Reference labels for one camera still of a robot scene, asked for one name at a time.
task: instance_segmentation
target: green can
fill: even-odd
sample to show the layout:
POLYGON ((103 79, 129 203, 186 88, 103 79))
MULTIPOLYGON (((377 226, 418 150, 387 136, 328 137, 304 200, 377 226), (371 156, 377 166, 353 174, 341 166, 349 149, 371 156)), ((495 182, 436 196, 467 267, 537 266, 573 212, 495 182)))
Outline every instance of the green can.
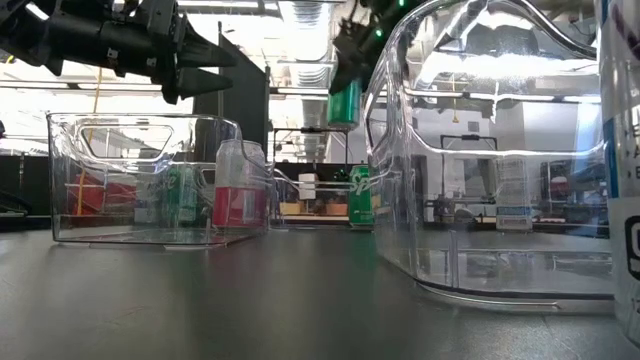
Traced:
POLYGON ((371 179, 369 166, 357 165, 349 175, 349 223, 351 226, 372 226, 373 208, 371 206, 371 179))
POLYGON ((329 97, 327 123, 330 128, 355 129, 360 125, 360 80, 354 80, 341 92, 329 97))
POLYGON ((167 175, 165 216, 168 225, 191 225, 196 219, 198 200, 193 169, 188 165, 173 165, 167 175))

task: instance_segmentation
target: ceiling duct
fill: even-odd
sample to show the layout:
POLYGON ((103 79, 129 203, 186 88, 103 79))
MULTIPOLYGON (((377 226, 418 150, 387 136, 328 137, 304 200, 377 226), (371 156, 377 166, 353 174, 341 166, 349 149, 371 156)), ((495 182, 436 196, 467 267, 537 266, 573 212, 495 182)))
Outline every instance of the ceiling duct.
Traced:
MULTIPOLYGON (((298 61, 318 62, 317 67, 292 66, 291 82, 295 87, 329 87, 331 69, 320 64, 329 58, 331 14, 333 5, 322 2, 282 1, 279 3, 282 19, 289 30, 290 53, 298 61)), ((327 102, 302 100, 302 124, 300 127, 326 127, 327 102)), ((324 150, 315 150, 317 138, 306 139, 304 148, 308 158, 317 159, 324 150)))

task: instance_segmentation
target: clear plastic jug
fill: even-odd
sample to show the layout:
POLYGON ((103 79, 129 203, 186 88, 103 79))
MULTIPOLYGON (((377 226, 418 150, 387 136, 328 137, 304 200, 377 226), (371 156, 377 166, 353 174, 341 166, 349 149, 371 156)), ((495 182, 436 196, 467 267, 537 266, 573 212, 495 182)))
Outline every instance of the clear plastic jug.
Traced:
POLYGON ((379 253, 465 297, 610 300, 599 94, 525 0, 415 9, 363 101, 379 253))

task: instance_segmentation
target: soda can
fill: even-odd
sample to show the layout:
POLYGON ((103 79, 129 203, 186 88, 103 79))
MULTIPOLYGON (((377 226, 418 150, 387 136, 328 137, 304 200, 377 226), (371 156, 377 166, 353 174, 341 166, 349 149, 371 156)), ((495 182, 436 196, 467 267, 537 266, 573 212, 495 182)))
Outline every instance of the soda can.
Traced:
POLYGON ((167 171, 164 215, 169 227, 191 225, 196 220, 198 192, 189 164, 174 164, 167 171))
MULTIPOLYGON (((157 155, 157 149, 140 150, 140 159, 153 159, 157 155)), ((136 176, 136 202, 133 209, 135 224, 152 224, 158 221, 162 181, 155 174, 155 169, 155 164, 139 166, 140 174, 136 176)))
POLYGON ((355 129, 360 124, 360 97, 362 86, 354 80, 341 92, 329 97, 327 123, 330 128, 355 129))
POLYGON ((371 206, 371 180, 369 166, 357 165, 349 174, 349 223, 351 226, 372 226, 373 208, 371 206))
POLYGON ((265 226, 267 193, 262 180, 265 169, 260 144, 246 140, 222 142, 216 155, 213 225, 219 228, 265 226), (243 146, 253 163, 245 159, 243 146))

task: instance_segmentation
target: red can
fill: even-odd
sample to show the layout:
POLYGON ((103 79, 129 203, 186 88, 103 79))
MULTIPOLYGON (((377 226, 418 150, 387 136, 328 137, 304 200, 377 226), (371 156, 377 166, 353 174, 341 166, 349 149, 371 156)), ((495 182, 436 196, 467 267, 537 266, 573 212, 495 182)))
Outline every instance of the red can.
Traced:
POLYGON ((241 140, 222 142, 216 156, 216 196, 212 218, 215 226, 266 226, 264 171, 264 152, 259 144, 241 140), (253 162, 244 157, 243 143, 247 157, 253 162))

